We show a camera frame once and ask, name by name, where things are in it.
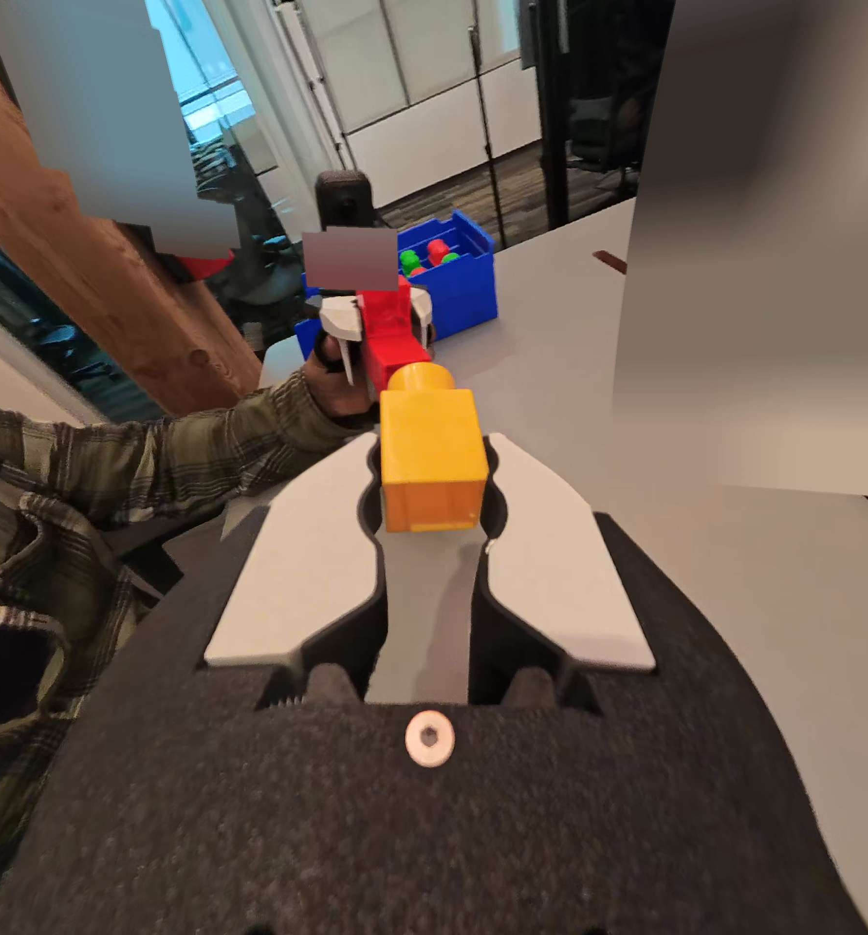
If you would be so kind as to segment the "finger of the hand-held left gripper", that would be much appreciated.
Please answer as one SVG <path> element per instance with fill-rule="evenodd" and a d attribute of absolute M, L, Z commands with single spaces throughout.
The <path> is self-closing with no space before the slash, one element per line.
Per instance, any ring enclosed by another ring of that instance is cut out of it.
<path fill-rule="evenodd" d="M 418 285 L 411 285 L 409 290 L 411 302 L 411 329 L 412 333 L 422 345 L 429 349 L 436 338 L 436 329 L 433 324 L 433 302 L 428 290 Z"/>
<path fill-rule="evenodd" d="M 365 336 L 362 309 L 357 295 L 322 298 L 319 310 L 319 343 L 333 338 L 339 350 L 339 365 L 349 385 L 355 385 L 355 368 L 361 358 Z"/>

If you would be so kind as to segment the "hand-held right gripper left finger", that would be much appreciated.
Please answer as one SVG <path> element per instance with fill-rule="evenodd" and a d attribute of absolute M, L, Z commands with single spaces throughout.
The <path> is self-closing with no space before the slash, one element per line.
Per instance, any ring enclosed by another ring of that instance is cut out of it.
<path fill-rule="evenodd" d="M 360 701 L 389 634 L 380 438 L 346 442 L 267 505 L 204 652 L 210 669 L 269 669 L 264 702 L 303 699 L 344 671 Z"/>

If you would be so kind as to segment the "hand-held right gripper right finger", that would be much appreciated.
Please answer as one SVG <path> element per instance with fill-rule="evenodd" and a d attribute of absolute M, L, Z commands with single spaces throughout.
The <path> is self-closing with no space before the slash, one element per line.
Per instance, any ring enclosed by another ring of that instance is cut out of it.
<path fill-rule="evenodd" d="M 654 653 L 589 503 L 507 436 L 484 441 L 473 705 L 500 704 L 524 670 L 548 676 L 558 705 L 595 705 L 592 672 L 653 675 Z"/>

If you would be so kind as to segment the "blue plastic bin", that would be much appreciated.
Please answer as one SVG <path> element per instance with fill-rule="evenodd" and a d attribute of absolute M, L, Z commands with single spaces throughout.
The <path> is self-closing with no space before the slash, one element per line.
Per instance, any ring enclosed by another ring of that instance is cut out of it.
<path fill-rule="evenodd" d="M 481 226 L 455 209 L 446 220 L 429 220 L 395 233 L 397 277 L 404 276 L 398 255 L 401 251 L 416 251 L 424 263 L 423 271 L 407 279 L 426 288 L 432 298 L 436 338 L 450 337 L 497 318 L 495 241 Z M 431 267 L 426 244 L 438 238 L 463 258 Z M 295 325 L 295 337 L 303 357 L 308 357 L 321 326 L 319 306 L 330 294 L 309 289 L 304 274 L 302 284 L 309 308 L 305 319 Z"/>

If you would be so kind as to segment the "red two-stud mega block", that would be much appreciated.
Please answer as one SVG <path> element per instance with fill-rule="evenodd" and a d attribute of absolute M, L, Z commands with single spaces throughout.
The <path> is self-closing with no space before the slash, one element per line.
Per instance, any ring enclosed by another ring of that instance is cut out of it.
<path fill-rule="evenodd" d="M 398 287 L 393 291 L 357 293 L 365 327 L 362 363 L 376 400 L 396 371 L 432 360 L 428 349 L 423 349 L 412 333 L 411 285 L 414 284 L 409 279 L 400 276 Z"/>

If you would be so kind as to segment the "orange mega block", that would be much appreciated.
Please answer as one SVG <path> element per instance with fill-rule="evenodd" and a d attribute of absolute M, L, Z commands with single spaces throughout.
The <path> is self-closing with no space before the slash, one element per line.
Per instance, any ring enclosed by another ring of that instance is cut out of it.
<path fill-rule="evenodd" d="M 479 524 L 489 464 L 472 391 L 448 369 L 417 362 L 381 392 L 386 530 L 442 532 Z"/>

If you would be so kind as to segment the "person's left forearm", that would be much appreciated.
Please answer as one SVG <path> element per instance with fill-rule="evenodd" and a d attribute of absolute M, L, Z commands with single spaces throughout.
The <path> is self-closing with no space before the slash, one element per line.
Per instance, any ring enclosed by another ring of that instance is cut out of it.
<path fill-rule="evenodd" d="M 44 501 L 100 531 L 179 519 L 286 482 L 374 425 L 332 417 L 305 368 L 228 409 L 74 427 L 0 410 L 0 511 Z"/>

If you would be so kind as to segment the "person's left hand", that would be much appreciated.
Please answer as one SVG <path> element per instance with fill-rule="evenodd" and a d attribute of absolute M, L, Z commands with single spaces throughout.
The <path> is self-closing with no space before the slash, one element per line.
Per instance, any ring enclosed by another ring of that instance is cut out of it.
<path fill-rule="evenodd" d="M 333 420 L 369 418 L 378 409 L 361 362 L 353 365 L 353 383 L 349 382 L 344 371 L 331 372 L 313 354 L 305 362 L 302 372 L 314 402 Z"/>

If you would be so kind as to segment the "black office chair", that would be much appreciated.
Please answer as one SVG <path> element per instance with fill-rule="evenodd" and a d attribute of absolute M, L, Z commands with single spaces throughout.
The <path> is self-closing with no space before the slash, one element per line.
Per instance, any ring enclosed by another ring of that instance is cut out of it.
<path fill-rule="evenodd" d="M 255 308 L 290 300 L 303 291 L 299 251 L 287 237 L 241 146 L 226 142 L 225 153 L 227 166 L 216 193 L 220 204 L 234 210 L 240 244 L 221 275 L 221 296 Z"/>

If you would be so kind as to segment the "black light stand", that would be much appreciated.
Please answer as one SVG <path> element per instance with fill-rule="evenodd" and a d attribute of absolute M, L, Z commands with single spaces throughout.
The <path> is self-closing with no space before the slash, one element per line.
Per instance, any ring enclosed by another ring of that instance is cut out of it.
<path fill-rule="evenodd" d="M 498 184 L 498 171 L 496 158 L 494 154 L 493 141 L 491 136 L 491 130 L 489 125 L 485 93 L 482 81 L 482 48 L 481 48 L 481 39 L 480 39 L 480 18 L 478 14 L 478 8 L 476 5 L 473 5 L 473 22 L 472 25 L 467 29 L 467 38 L 470 48 L 470 54 L 473 65 L 474 73 L 474 83 L 476 88 L 477 101 L 480 112 L 480 124 L 483 136 L 483 146 L 484 153 L 486 157 L 486 166 L 488 170 L 492 199 L 494 204 L 494 211 L 496 216 L 496 222 L 498 227 L 498 240 L 501 249 L 504 251 L 508 248 L 508 239 L 505 227 L 505 219 L 501 204 L 501 197 Z"/>

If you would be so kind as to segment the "person's plaid shirt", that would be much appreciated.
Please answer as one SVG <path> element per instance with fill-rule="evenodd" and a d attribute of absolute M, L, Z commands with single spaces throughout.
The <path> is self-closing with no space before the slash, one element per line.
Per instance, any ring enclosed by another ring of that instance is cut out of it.
<path fill-rule="evenodd" d="M 0 478 L 0 801 L 37 786 L 156 602 L 77 511 Z"/>

